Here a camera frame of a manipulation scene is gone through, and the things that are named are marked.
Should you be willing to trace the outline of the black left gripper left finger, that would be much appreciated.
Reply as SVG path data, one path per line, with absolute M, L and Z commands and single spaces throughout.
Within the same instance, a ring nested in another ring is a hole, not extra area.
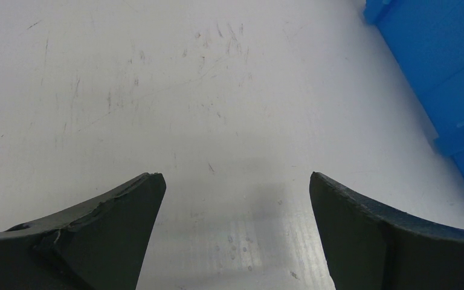
M 0 231 L 0 289 L 135 289 L 165 192 L 162 174 L 143 173 Z

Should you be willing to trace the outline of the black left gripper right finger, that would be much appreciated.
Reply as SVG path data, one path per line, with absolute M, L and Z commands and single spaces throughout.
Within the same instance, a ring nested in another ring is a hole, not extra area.
M 309 195 L 337 289 L 464 289 L 464 230 L 368 198 L 314 172 Z

